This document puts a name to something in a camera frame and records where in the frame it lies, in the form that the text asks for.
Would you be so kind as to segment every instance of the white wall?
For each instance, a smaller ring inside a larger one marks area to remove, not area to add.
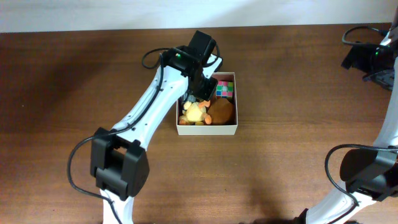
[[[397,0],[0,0],[0,32],[391,22]]]

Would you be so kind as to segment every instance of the wooden surface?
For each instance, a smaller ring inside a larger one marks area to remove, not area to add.
[[[328,150],[372,144],[391,95],[340,67],[349,51],[340,39],[350,27],[203,29],[220,46],[221,71],[236,72],[238,130],[178,136],[172,108],[150,143],[134,221],[249,223],[291,219],[317,204],[332,189],[323,168]],[[188,44],[194,31],[1,34],[0,223],[100,223],[102,201],[69,186],[68,155],[141,97],[154,76],[141,67],[145,52]],[[369,32],[354,39],[381,40]],[[335,178],[343,155],[332,157]],[[97,191],[89,166],[85,146],[73,176]],[[389,198],[355,218],[397,223],[397,209]]]

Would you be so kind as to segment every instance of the open box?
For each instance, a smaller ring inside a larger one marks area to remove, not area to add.
[[[233,104],[235,107],[234,121],[230,125],[179,125],[178,117],[182,115],[182,109],[179,100],[177,100],[177,131],[179,135],[234,135],[238,128],[238,104],[236,99],[236,82],[234,72],[216,72],[212,75],[219,81],[227,81],[234,83]]]

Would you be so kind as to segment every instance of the rubik's cube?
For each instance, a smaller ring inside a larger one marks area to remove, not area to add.
[[[234,95],[233,82],[218,81],[217,90],[216,90],[216,99],[227,98],[230,100],[232,99],[233,95]]]

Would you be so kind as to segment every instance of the box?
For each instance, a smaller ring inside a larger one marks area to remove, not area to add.
[[[234,93],[233,93],[233,102],[235,106],[235,118],[234,123],[232,125],[204,125],[204,126],[195,126],[195,125],[179,125],[178,117],[182,115],[182,110],[180,103],[177,101],[177,131],[179,135],[234,135],[236,129],[238,128],[238,100],[236,98],[236,82],[235,82],[235,73],[234,72],[216,72],[212,75],[212,77],[216,78],[219,81],[228,81],[234,83]]]

